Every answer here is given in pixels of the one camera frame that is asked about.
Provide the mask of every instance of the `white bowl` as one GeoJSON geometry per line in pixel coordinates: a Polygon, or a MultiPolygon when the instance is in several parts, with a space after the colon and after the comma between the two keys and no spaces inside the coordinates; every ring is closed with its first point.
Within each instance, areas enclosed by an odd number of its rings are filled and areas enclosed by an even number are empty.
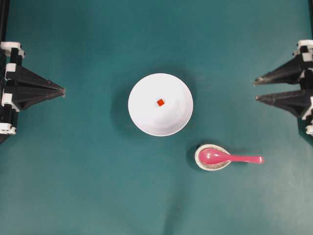
{"type": "Polygon", "coordinates": [[[177,77],[155,73],[142,78],[133,87],[128,111],[134,124],[153,136],[169,136],[180,131],[193,111],[190,90],[177,77]]]}
{"type": "Polygon", "coordinates": [[[224,167],[228,166],[231,163],[231,161],[225,161],[225,162],[221,162],[221,163],[217,163],[217,164],[203,164],[199,160],[199,153],[200,153],[201,150],[206,149],[206,148],[213,148],[213,149],[219,150],[219,151],[221,151],[223,153],[230,154],[225,149],[223,149],[222,147],[214,145],[214,144],[204,144],[204,145],[201,145],[196,150],[196,153],[195,153],[196,163],[197,163],[197,165],[201,169],[208,170],[208,171],[221,170],[221,169],[223,169],[224,167]]]}

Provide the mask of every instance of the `teal tabletop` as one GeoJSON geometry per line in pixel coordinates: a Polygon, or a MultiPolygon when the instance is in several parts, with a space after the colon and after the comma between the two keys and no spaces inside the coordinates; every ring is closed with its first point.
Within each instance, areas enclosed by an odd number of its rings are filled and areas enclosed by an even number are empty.
{"type": "Polygon", "coordinates": [[[3,235],[294,235],[313,231],[313,139],[252,81],[311,39],[307,0],[11,0],[7,41],[66,96],[0,146],[3,235]],[[189,87],[189,123],[153,137],[128,96],[156,72],[189,87]],[[261,155],[208,172],[197,147],[261,155]]]}

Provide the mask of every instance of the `spoon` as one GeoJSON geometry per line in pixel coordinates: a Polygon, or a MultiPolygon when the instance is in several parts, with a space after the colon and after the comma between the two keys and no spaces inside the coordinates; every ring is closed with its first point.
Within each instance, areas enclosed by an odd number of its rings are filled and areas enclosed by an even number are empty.
{"type": "Polygon", "coordinates": [[[200,151],[199,160],[206,165],[217,164],[225,161],[246,162],[246,163],[264,163],[263,157],[228,155],[213,148],[206,148],[200,151]]]}

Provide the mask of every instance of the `small red block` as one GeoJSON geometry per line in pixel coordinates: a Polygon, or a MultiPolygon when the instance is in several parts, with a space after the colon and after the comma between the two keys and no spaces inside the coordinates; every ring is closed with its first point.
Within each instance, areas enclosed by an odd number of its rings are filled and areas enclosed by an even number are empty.
{"type": "Polygon", "coordinates": [[[162,105],[165,104],[165,103],[164,103],[163,99],[159,99],[159,100],[157,101],[157,104],[158,104],[159,106],[162,106],[162,105]]]}

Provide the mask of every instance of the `white bracket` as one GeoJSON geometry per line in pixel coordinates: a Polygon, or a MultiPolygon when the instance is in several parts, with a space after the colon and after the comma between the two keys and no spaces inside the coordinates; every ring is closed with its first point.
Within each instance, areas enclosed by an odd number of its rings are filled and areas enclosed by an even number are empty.
{"type": "Polygon", "coordinates": [[[11,56],[12,48],[17,48],[19,50],[19,55],[22,56],[22,58],[25,57],[25,52],[22,50],[21,44],[18,42],[1,42],[0,47],[8,57],[11,56]]]}
{"type": "Polygon", "coordinates": [[[313,136],[313,120],[311,121],[311,125],[306,126],[305,130],[308,135],[313,136]]]}
{"type": "Polygon", "coordinates": [[[312,55],[313,53],[313,40],[300,40],[298,42],[298,46],[297,46],[297,50],[295,50],[293,52],[293,55],[296,56],[296,55],[299,55],[301,52],[300,52],[300,48],[303,47],[303,46],[306,46],[308,48],[308,54],[307,55],[303,55],[303,61],[312,61],[312,57],[309,58],[309,54],[312,55]]]}
{"type": "Polygon", "coordinates": [[[313,96],[311,96],[311,106],[306,110],[306,112],[302,116],[302,120],[307,119],[307,116],[311,115],[311,110],[312,109],[313,109],[313,96]]]}
{"type": "Polygon", "coordinates": [[[313,61],[313,53],[312,52],[302,53],[302,59],[304,62],[313,61]]]}
{"type": "Polygon", "coordinates": [[[8,63],[8,64],[6,64],[4,79],[5,79],[5,80],[8,80],[8,79],[6,78],[6,72],[15,72],[15,71],[16,71],[16,64],[13,64],[13,63],[8,63]]]}
{"type": "Polygon", "coordinates": [[[18,109],[18,107],[16,107],[16,105],[12,102],[12,94],[10,94],[10,93],[3,93],[3,94],[2,94],[1,105],[4,107],[5,104],[10,104],[10,105],[12,105],[12,109],[15,109],[16,112],[19,112],[19,111],[20,111],[20,110],[18,109]]]}
{"type": "Polygon", "coordinates": [[[0,123],[0,134],[15,135],[16,128],[12,127],[10,123],[0,123]]]}

